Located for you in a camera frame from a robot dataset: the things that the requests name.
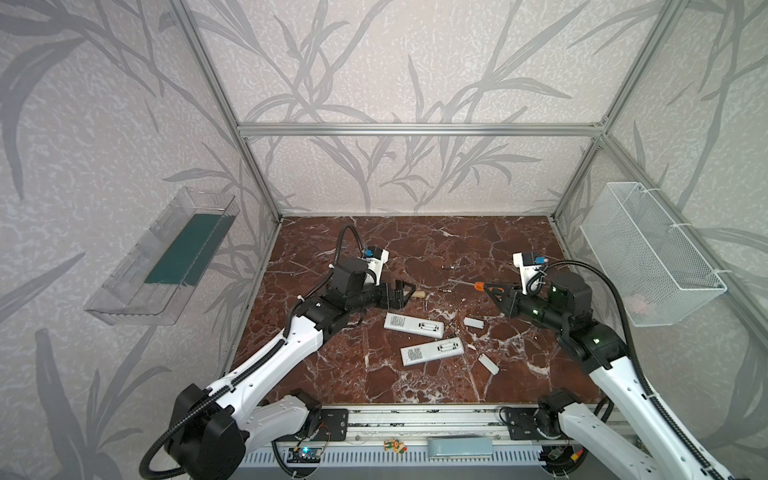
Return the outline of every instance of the screwdriver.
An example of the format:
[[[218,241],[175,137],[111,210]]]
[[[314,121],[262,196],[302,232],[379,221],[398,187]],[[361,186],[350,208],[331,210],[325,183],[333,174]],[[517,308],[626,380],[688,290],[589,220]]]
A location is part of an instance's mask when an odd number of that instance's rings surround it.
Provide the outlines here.
[[[485,282],[470,283],[470,282],[462,282],[461,280],[448,280],[448,281],[449,282],[453,282],[453,283],[460,283],[462,285],[473,286],[475,288],[475,290],[477,290],[479,292],[483,292],[484,291],[483,289],[485,288]]]

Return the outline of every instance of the robotic arm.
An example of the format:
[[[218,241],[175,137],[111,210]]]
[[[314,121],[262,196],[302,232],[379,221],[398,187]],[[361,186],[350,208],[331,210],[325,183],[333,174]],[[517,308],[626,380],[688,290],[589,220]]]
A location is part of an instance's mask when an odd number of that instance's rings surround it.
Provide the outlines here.
[[[555,331],[558,343],[579,364],[634,428],[653,458],[597,418],[568,390],[539,399],[535,421],[549,438],[565,434],[593,452],[622,480],[640,478],[733,478],[690,434],[648,383],[637,361],[624,304],[613,283],[587,263],[564,260],[544,266],[532,253],[515,254],[521,284],[485,283],[484,291],[506,316],[523,316],[539,328]],[[599,276],[611,289],[624,337],[592,318],[592,290],[574,272],[551,279],[547,298],[538,296],[547,270],[576,265]]]
[[[361,258],[339,260],[343,235],[352,230]],[[347,326],[349,316],[368,308],[401,309],[415,287],[381,283],[389,252],[364,249],[351,225],[339,234],[332,272],[291,309],[285,328],[233,372],[205,390],[192,384],[176,398],[170,428],[141,460],[142,478],[188,474],[195,480],[229,478],[247,452],[283,435],[309,437],[319,428],[320,404],[304,392],[262,406],[266,394],[308,355]],[[323,294],[316,294],[328,283]],[[180,468],[156,472],[151,459],[165,447]]]

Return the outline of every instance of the green mat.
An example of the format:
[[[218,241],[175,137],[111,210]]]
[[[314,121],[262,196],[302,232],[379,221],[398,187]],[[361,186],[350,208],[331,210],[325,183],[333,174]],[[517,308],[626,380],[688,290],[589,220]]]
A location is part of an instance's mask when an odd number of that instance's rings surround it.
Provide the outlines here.
[[[197,286],[234,221],[231,215],[194,214],[144,283]]]

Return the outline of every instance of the wall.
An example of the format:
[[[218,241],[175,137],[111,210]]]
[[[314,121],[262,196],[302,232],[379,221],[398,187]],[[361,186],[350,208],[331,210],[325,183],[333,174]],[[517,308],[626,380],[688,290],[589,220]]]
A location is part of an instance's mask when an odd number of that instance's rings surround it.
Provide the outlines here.
[[[766,31],[768,2],[690,2],[611,131],[763,306]],[[598,155],[558,219],[577,258],[594,259],[578,227],[595,196],[626,179],[610,154]],[[607,300],[598,308],[615,321]],[[726,302],[634,338],[648,378],[691,432],[736,477],[764,476],[768,356]]]
[[[599,121],[662,3],[189,1],[240,122],[451,123]],[[587,139],[252,142],[286,213],[521,214]]]
[[[0,48],[0,478],[137,478],[226,362],[274,226],[164,2],[3,2]],[[182,317],[87,314],[183,185],[241,212]]]

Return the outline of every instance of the white mesh basket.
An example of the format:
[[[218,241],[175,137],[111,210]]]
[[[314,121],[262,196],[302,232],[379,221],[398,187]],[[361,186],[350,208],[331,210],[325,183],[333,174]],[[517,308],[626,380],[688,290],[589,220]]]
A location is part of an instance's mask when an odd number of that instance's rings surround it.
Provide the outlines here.
[[[635,326],[680,322],[726,291],[717,272],[642,184],[608,183],[581,231]]]

